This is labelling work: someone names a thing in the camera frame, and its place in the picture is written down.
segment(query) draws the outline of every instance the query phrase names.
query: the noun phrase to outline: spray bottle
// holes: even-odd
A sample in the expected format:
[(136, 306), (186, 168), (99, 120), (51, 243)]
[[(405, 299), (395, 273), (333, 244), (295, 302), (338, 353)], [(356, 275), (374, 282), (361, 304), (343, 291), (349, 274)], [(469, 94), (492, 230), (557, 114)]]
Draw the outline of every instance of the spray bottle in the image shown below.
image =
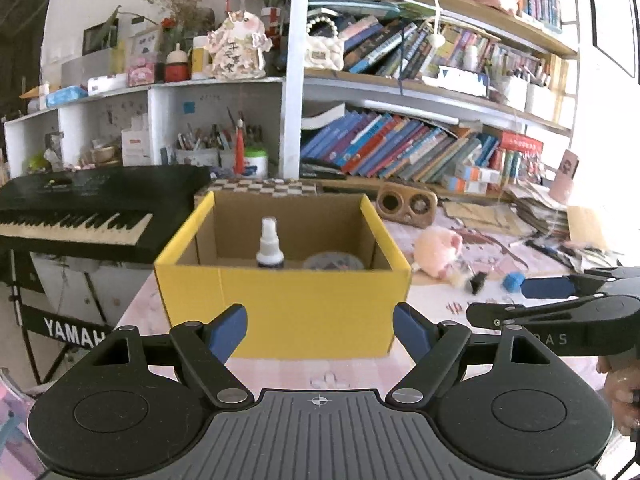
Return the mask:
[(263, 269), (284, 268), (284, 254), (280, 250), (280, 240), (276, 232), (276, 219), (262, 219), (262, 237), (260, 238), (260, 252), (255, 255), (258, 267)]

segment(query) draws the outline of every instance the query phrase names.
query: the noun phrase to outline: human hand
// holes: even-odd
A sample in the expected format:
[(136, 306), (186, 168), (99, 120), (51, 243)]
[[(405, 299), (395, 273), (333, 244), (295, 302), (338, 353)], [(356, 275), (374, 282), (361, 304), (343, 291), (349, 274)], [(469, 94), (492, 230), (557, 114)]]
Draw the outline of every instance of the human hand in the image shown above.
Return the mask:
[(614, 372), (606, 357), (598, 357), (596, 369), (601, 374), (607, 374), (604, 393), (611, 402), (611, 412), (618, 430), (630, 436), (632, 429), (640, 428), (640, 408), (633, 405), (634, 390), (640, 390), (640, 361)]

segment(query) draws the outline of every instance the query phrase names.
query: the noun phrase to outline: blue sponge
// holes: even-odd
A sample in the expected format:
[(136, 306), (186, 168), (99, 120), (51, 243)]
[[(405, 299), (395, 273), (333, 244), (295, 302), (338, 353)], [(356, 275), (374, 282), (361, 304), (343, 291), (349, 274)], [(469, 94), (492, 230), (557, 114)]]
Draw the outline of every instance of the blue sponge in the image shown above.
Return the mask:
[(525, 276), (521, 272), (510, 272), (502, 280), (502, 286), (507, 292), (518, 292)]

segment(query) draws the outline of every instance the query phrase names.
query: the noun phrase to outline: keyboard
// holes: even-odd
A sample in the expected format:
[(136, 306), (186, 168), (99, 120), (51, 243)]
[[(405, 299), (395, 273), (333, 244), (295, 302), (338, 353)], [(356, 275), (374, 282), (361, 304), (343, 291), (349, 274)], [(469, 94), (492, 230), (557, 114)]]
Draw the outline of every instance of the keyboard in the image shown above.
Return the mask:
[(152, 263), (209, 180), (194, 166), (21, 176), (0, 188), (0, 248)]

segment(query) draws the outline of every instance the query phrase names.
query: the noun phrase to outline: wooden speaker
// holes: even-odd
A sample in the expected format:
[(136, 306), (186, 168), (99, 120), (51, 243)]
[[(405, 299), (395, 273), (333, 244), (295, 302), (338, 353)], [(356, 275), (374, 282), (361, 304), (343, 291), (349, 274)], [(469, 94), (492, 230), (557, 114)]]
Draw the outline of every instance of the wooden speaker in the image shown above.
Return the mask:
[(424, 229), (436, 218), (438, 197), (427, 189), (387, 182), (378, 191), (380, 218)]

